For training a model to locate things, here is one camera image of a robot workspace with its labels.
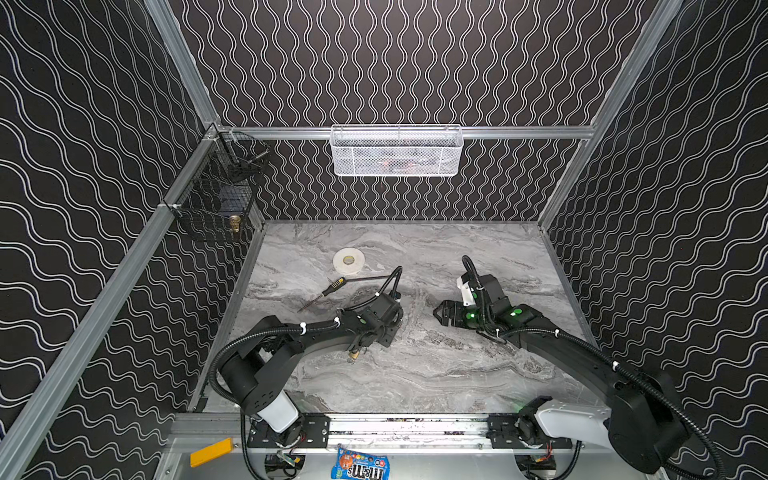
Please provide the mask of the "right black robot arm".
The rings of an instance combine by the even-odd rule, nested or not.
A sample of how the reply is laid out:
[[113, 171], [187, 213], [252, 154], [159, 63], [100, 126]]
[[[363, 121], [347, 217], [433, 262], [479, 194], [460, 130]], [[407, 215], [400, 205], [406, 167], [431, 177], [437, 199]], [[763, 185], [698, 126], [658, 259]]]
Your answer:
[[715, 443], [687, 415], [671, 378], [663, 371], [644, 371], [613, 359], [589, 342], [555, 325], [539, 310], [511, 304], [499, 281], [479, 274], [473, 260], [463, 256], [464, 273], [457, 286], [462, 298], [445, 300], [433, 311], [444, 326], [472, 330], [497, 344], [533, 353], [571, 376], [594, 393], [607, 408], [596, 410], [540, 396], [518, 414], [519, 439], [543, 444], [569, 438], [611, 449], [626, 464], [644, 474], [663, 469], [686, 479], [697, 473], [672, 463], [672, 456], [690, 439], [697, 439], [712, 462], [701, 478], [721, 479], [724, 462]]

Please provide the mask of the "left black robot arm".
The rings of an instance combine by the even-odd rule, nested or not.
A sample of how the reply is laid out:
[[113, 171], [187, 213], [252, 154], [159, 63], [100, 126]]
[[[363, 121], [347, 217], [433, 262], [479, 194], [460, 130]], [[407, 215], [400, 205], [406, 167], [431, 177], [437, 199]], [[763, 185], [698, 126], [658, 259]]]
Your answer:
[[404, 319], [398, 291], [402, 273], [403, 268], [396, 267], [370, 298], [337, 310], [327, 321], [262, 318], [216, 352], [208, 384], [244, 417], [261, 419], [276, 434], [294, 432], [301, 427], [302, 414], [285, 386], [298, 364], [314, 354], [355, 356], [375, 344], [390, 347]]

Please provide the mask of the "black hex key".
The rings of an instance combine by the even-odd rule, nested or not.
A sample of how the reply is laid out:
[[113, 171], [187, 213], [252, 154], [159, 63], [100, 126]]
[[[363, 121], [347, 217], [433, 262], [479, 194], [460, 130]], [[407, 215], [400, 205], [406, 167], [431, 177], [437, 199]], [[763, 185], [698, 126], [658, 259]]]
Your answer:
[[386, 275], [369, 275], [369, 276], [363, 276], [363, 277], [343, 277], [343, 280], [345, 283], [350, 282], [365, 282], [365, 281], [378, 281], [378, 280], [386, 280], [390, 277], [390, 274]]

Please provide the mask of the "white tape roll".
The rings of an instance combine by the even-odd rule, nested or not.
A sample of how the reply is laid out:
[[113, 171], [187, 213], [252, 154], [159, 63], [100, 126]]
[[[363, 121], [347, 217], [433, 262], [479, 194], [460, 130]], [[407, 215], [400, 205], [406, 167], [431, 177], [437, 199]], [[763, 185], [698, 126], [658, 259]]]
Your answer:
[[357, 248], [345, 247], [334, 254], [333, 267], [341, 276], [357, 275], [364, 266], [365, 255]]

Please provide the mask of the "blue candy bag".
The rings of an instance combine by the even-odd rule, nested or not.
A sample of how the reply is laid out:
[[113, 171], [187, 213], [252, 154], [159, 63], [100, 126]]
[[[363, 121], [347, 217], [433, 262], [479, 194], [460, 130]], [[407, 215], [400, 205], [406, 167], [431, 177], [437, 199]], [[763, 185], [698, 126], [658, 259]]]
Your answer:
[[337, 459], [330, 478], [340, 480], [388, 480], [390, 462], [386, 456], [376, 456], [345, 448], [337, 449]]

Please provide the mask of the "brass padlock in basket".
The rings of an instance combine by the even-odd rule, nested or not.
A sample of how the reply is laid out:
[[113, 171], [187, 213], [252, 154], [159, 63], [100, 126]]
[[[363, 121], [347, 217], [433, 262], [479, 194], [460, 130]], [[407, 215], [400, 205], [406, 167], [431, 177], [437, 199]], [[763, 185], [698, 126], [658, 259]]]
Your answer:
[[240, 215], [231, 215], [229, 217], [230, 229], [233, 233], [241, 231], [242, 217]]

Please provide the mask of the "yellow block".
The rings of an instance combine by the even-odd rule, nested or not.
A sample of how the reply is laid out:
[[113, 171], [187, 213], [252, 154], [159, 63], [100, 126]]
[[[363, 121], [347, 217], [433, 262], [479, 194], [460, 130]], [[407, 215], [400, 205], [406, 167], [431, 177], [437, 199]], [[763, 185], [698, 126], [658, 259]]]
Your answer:
[[200, 467], [222, 456], [230, 454], [233, 450], [233, 439], [226, 438], [214, 444], [208, 445], [200, 450], [192, 452], [189, 456], [189, 466], [191, 468]]

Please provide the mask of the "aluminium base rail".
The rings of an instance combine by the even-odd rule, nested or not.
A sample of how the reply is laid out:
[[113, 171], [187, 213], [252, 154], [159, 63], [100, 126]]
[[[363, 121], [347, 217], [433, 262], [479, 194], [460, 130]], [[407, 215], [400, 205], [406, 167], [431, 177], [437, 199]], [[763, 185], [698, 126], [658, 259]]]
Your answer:
[[537, 452], [548, 444], [565, 449], [578, 441], [612, 449], [606, 409], [559, 402], [522, 415], [305, 413], [300, 420], [294, 445], [299, 450], [341, 446], [372, 453]]

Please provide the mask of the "white mesh wall basket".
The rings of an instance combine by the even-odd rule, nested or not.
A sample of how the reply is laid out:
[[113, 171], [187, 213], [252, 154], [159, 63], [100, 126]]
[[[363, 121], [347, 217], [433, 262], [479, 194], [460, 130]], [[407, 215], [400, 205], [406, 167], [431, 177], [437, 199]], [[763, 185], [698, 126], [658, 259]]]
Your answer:
[[458, 125], [336, 124], [329, 145], [341, 177], [452, 177], [464, 137]]

